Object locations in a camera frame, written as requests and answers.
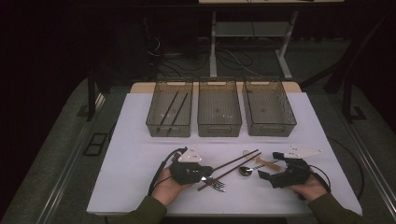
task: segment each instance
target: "silver spoon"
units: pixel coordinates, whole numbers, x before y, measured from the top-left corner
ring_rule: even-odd
[[[265,165],[260,165],[260,166],[256,166],[256,167],[253,167],[253,168],[249,168],[249,167],[246,167],[246,166],[241,166],[241,167],[239,167],[239,173],[241,175],[244,175],[244,176],[250,176],[253,173],[254,170],[262,168],[263,166],[265,166]]]

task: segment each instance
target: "floor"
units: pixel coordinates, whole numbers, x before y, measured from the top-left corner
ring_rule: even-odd
[[[280,43],[276,39],[266,38],[220,39],[217,44],[218,76],[241,78],[242,75],[255,73],[282,77],[274,54]],[[292,81],[301,83],[326,69],[342,57],[348,44],[346,40],[290,42],[285,57]],[[160,61],[156,68],[157,75],[208,76],[207,39],[201,38],[200,46],[202,52],[198,59],[175,53],[165,55],[165,60]],[[352,105],[358,106],[366,119],[348,123],[341,115],[342,92],[331,95],[325,93],[323,86],[326,81],[325,77],[303,91],[307,92],[334,153],[360,200],[363,216],[373,223],[395,223],[395,211],[391,209],[395,205],[392,192],[396,190],[396,179],[393,177],[396,168],[395,133],[357,88],[353,90]],[[86,80],[76,87],[8,208],[2,224],[111,222],[114,217],[91,215],[86,213],[86,208],[123,99],[130,88],[114,86],[110,93],[98,94],[97,112],[91,121],[87,121]],[[103,149],[98,156],[85,156],[83,152],[91,140],[101,141],[92,138],[95,134],[104,134],[101,136],[106,137],[102,139],[105,140]],[[288,217],[286,220],[289,224],[317,223],[313,217]],[[216,221],[270,222],[257,218]]]

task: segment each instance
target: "chopsticks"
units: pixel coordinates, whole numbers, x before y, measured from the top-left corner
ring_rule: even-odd
[[[251,153],[256,152],[257,150],[258,150],[258,149],[256,149],[256,150],[250,152],[248,155],[250,155]],[[235,166],[233,169],[227,171],[226,173],[220,175],[219,177],[216,177],[216,178],[214,179],[214,181],[223,178],[224,176],[226,176],[226,175],[229,174],[230,172],[232,172],[232,171],[238,169],[240,166],[244,165],[244,164],[247,163],[248,161],[253,160],[254,158],[256,158],[257,156],[259,156],[260,154],[261,154],[260,152],[257,153],[256,155],[252,156],[252,157],[249,158],[248,160],[246,160],[246,161],[242,162],[241,164]],[[232,163],[232,162],[234,162],[234,161],[238,161],[238,160],[240,160],[240,159],[242,159],[242,158],[244,158],[244,157],[246,157],[246,155],[244,155],[244,156],[242,156],[242,157],[239,157],[239,158],[237,158],[237,159],[235,159],[235,160],[233,160],[233,161],[229,161],[229,162],[227,162],[227,163],[225,163],[225,164],[223,164],[223,165],[221,165],[221,166],[215,168],[214,170],[218,170],[219,168],[224,167],[224,166],[226,166],[226,165],[228,165],[228,164],[230,164],[230,163]],[[206,188],[206,187],[209,186],[209,185],[210,185],[210,184],[205,184],[205,185],[201,186],[200,188],[198,188],[198,191],[200,191],[200,190]]]

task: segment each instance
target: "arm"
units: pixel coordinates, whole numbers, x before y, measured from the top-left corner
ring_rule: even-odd
[[[363,217],[345,209],[313,175],[304,185],[290,186],[289,189],[306,198],[318,223],[368,223]]]
[[[177,195],[191,185],[179,185],[171,176],[169,168],[163,169],[151,196],[146,196],[136,210],[119,218],[114,224],[160,223],[166,215],[166,206],[171,204]]]

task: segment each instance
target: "chopstick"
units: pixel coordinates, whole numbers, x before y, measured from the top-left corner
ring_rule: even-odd
[[[230,172],[232,172],[232,171],[238,169],[240,166],[244,165],[244,164],[247,163],[248,161],[253,160],[254,158],[256,158],[256,157],[257,157],[258,155],[260,155],[260,154],[261,154],[260,152],[257,153],[256,155],[252,156],[252,157],[251,157],[250,159],[248,159],[247,161],[242,162],[241,164],[235,166],[233,169],[231,169],[231,170],[227,171],[226,173],[220,175],[219,177],[213,179],[213,181],[219,180],[220,178],[226,176],[227,174],[229,174]],[[205,185],[201,186],[200,188],[198,188],[198,191],[200,191],[200,190],[206,188],[206,187],[209,186],[209,185],[210,185],[210,184],[205,184]]]
[[[257,151],[258,151],[258,149],[254,150],[254,151],[252,151],[252,152],[249,152],[249,153],[246,154],[246,155],[243,155],[243,156],[241,156],[241,157],[238,157],[238,158],[236,158],[236,159],[233,160],[233,161],[229,161],[229,162],[227,162],[227,163],[224,163],[224,164],[222,164],[221,166],[218,166],[218,167],[216,167],[215,169],[213,169],[213,172],[215,172],[215,171],[217,171],[218,169],[223,168],[224,166],[229,165],[229,164],[231,164],[231,163],[233,163],[233,162],[235,162],[235,161],[239,161],[239,160],[245,158],[246,156],[251,155],[251,154],[253,154],[253,153],[257,152]]]

